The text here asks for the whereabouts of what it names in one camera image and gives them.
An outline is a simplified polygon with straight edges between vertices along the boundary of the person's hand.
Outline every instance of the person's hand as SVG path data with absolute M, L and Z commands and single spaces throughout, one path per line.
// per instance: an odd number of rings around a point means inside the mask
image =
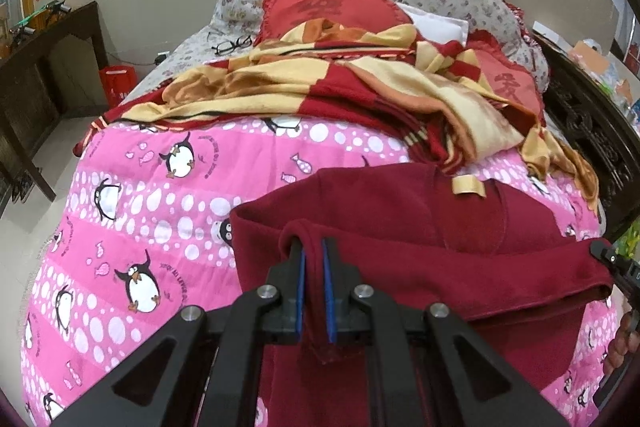
M 609 343 L 607 350 L 607 358 L 604 359 L 603 370 L 604 376 L 608 377 L 613 370 L 622 365 L 627 353 L 635 353 L 640 346 L 640 335 L 638 332 L 632 331 L 631 334 L 626 330 L 631 322 L 631 313 L 625 314 L 620 321 L 620 327 L 616 331 L 616 336 Z

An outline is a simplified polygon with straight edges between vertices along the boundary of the floor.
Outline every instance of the floor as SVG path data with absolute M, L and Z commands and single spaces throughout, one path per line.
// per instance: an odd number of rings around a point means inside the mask
M 78 158 L 72 147 L 84 136 L 92 118 L 62 120 L 35 155 L 34 163 L 57 194 L 50 203 L 34 187 L 25 203 L 9 203 L 0 218 L 0 387 L 28 422 L 22 403 L 20 376 L 20 303 L 30 274 L 37 268 L 38 252 L 55 230 L 65 208 L 66 194 Z

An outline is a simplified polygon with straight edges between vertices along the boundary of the eyeglasses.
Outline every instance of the eyeglasses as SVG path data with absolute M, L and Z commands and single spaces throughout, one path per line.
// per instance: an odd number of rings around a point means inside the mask
M 212 46 L 211 49 L 216 51 L 217 57 L 222 57 L 222 55 L 228 55 L 238 49 L 242 50 L 249 48 L 252 44 L 254 44 L 254 40 L 251 38 L 251 35 L 249 35 L 244 39 L 242 39 L 242 37 L 238 37 L 236 42 L 221 42 L 217 46 Z

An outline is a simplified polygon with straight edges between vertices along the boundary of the bolt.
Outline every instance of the bolt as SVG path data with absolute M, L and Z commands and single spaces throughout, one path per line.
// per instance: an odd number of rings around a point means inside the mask
M 180 317 L 187 322 L 195 321 L 199 319 L 201 315 L 202 309 L 193 305 L 182 308 L 182 311 L 180 312 Z
M 449 316 L 449 307 L 441 302 L 436 302 L 429 308 L 431 315 L 437 319 L 443 319 Z
M 353 293 L 356 294 L 356 297 L 360 299 L 368 299 L 373 295 L 373 288 L 368 284 L 358 284 L 354 289 Z
M 271 299 L 278 294 L 278 289 L 273 284 L 263 284 L 257 291 L 260 299 Z

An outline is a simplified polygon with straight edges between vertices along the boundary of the pink bed sheet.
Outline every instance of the pink bed sheet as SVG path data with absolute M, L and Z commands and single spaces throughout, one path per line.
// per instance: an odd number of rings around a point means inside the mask
M 312 118 L 244 118 L 190 133 L 115 124 L 99 133 L 28 307 L 21 366 L 34 425 L 49 425 L 185 304 L 213 309 L 240 295 L 232 208 L 320 168 L 407 161 L 394 138 Z M 546 204 L 562 233 L 598 234 L 573 182 L 535 184 L 515 150 L 465 170 Z M 610 303 L 591 303 L 568 374 L 543 392 L 572 425 L 596 414 L 588 398 L 615 328 Z M 257 425 L 267 423 L 259 401 Z

